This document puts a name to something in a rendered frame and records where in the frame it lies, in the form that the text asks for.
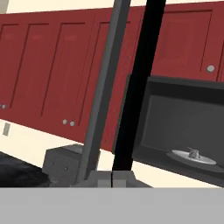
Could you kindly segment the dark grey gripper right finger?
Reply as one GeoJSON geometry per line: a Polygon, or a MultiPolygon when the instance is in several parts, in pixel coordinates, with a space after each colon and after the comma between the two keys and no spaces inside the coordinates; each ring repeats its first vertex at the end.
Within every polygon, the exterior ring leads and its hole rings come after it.
{"type": "Polygon", "coordinates": [[[132,153],[137,134],[137,125],[147,79],[151,74],[165,2],[166,0],[146,1],[136,57],[131,76],[129,77],[129,85],[116,139],[115,158],[111,172],[112,187],[125,187],[127,174],[132,174],[132,153]]]}

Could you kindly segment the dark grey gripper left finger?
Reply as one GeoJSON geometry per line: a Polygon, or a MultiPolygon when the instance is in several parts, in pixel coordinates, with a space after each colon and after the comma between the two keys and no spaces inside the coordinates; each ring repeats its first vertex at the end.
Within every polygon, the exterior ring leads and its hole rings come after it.
{"type": "Polygon", "coordinates": [[[109,101],[116,76],[117,63],[130,9],[130,0],[115,0],[108,28],[108,36],[101,61],[87,134],[74,186],[95,171],[99,161],[102,134],[109,109],[109,101]]]}

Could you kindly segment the dark grey microwave oven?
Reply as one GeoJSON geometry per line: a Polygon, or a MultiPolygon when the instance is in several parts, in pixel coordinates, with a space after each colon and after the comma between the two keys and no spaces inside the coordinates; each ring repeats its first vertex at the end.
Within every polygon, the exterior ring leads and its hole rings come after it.
{"type": "Polygon", "coordinates": [[[224,83],[149,77],[134,160],[224,187],[224,83]],[[176,156],[195,149],[215,165],[176,156]]]}

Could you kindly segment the white microwave turntable plate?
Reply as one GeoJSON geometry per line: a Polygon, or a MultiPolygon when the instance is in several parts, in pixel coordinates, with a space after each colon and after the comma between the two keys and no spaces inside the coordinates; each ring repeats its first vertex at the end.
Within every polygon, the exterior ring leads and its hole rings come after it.
{"type": "Polygon", "coordinates": [[[211,158],[201,156],[198,150],[190,149],[190,151],[183,151],[183,150],[172,150],[171,151],[174,155],[179,156],[183,159],[205,164],[205,165],[215,165],[216,162],[211,158]]]}

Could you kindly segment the red cupboard door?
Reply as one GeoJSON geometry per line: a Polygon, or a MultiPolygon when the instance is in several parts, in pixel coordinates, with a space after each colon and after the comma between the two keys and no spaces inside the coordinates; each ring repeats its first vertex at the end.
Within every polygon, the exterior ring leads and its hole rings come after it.
{"type": "Polygon", "coordinates": [[[49,59],[53,54],[57,18],[51,11],[18,14],[25,16],[24,47],[11,104],[7,109],[0,109],[0,118],[15,123],[29,123],[39,112],[49,59]]]}
{"type": "Polygon", "coordinates": [[[223,50],[224,1],[168,4],[151,74],[216,81],[223,50]]]}
{"type": "Polygon", "coordinates": [[[23,14],[0,16],[0,109],[11,105],[19,61],[25,42],[26,24],[23,14]]]}
{"type": "MultiPolygon", "coordinates": [[[[112,9],[98,9],[94,10],[94,12],[95,18],[89,44],[90,52],[87,54],[87,68],[85,69],[84,80],[80,84],[79,96],[77,98],[77,105],[80,108],[73,117],[75,125],[69,128],[68,135],[70,139],[80,143],[84,142],[87,133],[88,120],[101,68],[112,9]]],[[[141,6],[129,8],[129,15],[108,107],[107,120],[101,140],[101,148],[106,151],[112,151],[114,144],[126,80],[132,71],[136,55],[143,12],[144,7],[141,6]]]]}
{"type": "Polygon", "coordinates": [[[64,130],[72,118],[88,52],[95,13],[60,11],[53,36],[49,74],[45,78],[36,124],[40,130],[64,130]]]}

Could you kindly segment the grey toaster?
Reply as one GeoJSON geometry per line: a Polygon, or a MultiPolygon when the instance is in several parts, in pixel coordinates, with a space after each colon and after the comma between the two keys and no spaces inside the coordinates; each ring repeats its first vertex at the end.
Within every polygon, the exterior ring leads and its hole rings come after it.
{"type": "Polygon", "coordinates": [[[76,184],[82,157],[82,144],[69,144],[48,149],[42,167],[52,187],[70,187],[76,184]]]}

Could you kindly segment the grey wall socket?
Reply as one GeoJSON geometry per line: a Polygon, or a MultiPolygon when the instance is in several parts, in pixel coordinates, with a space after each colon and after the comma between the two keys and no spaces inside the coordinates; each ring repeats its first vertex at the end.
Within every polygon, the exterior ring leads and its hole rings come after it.
{"type": "Polygon", "coordinates": [[[4,124],[4,127],[3,127],[3,135],[4,136],[8,136],[9,135],[10,127],[11,127],[11,124],[10,123],[7,123],[6,122],[4,124]]]}

